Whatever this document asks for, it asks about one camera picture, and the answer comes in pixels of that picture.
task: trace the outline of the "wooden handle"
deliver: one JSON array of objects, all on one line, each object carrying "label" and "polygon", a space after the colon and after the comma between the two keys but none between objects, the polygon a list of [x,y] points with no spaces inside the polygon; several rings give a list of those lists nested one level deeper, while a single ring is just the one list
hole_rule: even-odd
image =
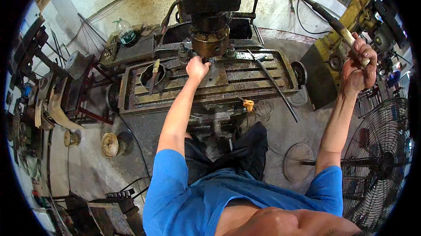
[{"label": "wooden handle", "polygon": [[[345,28],[345,29],[341,30],[340,35],[344,38],[345,43],[351,48],[351,51],[353,51],[355,53],[355,55],[358,56],[358,52],[354,49],[355,39],[352,36],[352,34],[350,33],[350,31],[347,28]],[[369,58],[363,58],[361,60],[361,66],[363,68],[365,68],[369,63],[370,63]]]}]

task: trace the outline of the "man's right hand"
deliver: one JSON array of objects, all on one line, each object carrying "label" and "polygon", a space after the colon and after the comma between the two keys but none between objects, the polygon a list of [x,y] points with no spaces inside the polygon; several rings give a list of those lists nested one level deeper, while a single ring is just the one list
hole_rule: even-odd
[{"label": "man's right hand", "polygon": [[[343,91],[346,95],[356,95],[359,91],[373,86],[376,81],[377,53],[365,40],[359,38],[357,33],[353,32],[352,36],[355,38],[353,47],[358,56],[350,56],[342,68]],[[363,58],[370,59],[365,68],[361,68],[360,65]]]},{"label": "man's right hand", "polygon": [[205,64],[202,63],[202,58],[199,56],[193,57],[187,64],[186,71],[189,75],[189,79],[197,82],[197,85],[203,80],[209,70],[210,62]]}]

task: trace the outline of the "plastic water bottle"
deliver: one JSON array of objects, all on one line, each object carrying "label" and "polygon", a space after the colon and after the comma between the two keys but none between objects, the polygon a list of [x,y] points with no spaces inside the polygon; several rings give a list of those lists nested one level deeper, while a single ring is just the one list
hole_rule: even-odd
[{"label": "plastic water bottle", "polygon": [[132,25],[121,18],[113,21],[113,23],[117,23],[115,29],[118,31],[118,38],[120,39],[121,44],[126,47],[133,46],[136,32],[134,32]]}]

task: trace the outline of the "blue t-shirt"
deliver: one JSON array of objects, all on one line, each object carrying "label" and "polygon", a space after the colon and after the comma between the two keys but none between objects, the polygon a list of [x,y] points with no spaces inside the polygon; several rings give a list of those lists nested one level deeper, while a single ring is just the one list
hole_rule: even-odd
[{"label": "blue t-shirt", "polygon": [[170,149],[155,156],[154,171],[143,210],[148,236],[214,236],[227,203],[245,198],[258,207],[309,209],[342,216],[342,171],[330,166],[320,172],[305,195],[255,180],[249,172],[213,172],[187,186],[184,157]]},{"label": "blue t-shirt", "polygon": [[389,74],[389,76],[387,76],[387,86],[389,86],[389,88],[392,88],[400,79],[400,70],[395,70],[393,74]]}]

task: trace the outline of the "fan guard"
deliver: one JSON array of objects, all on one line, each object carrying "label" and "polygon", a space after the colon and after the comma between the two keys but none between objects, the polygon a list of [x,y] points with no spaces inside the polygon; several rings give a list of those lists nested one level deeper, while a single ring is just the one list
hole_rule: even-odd
[{"label": "fan guard", "polygon": [[344,218],[377,231],[393,209],[412,157],[405,98],[382,102],[356,129],[342,160]]}]

